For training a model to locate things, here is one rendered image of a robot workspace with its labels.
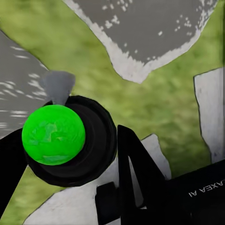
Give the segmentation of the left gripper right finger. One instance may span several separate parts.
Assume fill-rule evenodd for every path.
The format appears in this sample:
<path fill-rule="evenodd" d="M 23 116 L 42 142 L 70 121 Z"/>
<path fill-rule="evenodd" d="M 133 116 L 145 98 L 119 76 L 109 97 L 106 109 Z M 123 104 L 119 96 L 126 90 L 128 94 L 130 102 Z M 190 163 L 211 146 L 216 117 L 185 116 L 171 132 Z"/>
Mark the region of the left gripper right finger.
<path fill-rule="evenodd" d="M 121 225 L 196 225 L 135 132 L 118 125 Z M 130 156 L 147 209 L 136 206 Z"/>

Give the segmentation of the insectifuge atomizer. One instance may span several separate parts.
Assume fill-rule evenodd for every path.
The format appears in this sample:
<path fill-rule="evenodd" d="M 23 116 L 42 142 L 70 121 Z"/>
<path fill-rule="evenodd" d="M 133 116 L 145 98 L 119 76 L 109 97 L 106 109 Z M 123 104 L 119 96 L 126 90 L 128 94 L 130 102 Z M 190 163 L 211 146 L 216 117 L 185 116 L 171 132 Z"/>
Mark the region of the insectifuge atomizer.
<path fill-rule="evenodd" d="M 117 128 L 100 103 L 71 96 L 74 74 L 54 70 L 43 78 L 52 100 L 35 110 L 22 128 L 26 161 L 48 184 L 83 186 L 100 177 L 117 157 Z"/>

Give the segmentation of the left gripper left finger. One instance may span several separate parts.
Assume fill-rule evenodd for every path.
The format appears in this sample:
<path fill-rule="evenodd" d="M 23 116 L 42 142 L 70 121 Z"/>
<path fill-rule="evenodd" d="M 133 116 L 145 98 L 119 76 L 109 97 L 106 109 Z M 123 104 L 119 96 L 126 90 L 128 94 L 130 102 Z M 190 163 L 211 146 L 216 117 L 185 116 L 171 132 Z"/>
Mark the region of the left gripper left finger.
<path fill-rule="evenodd" d="M 20 128 L 0 140 L 0 218 L 28 166 L 22 130 Z"/>

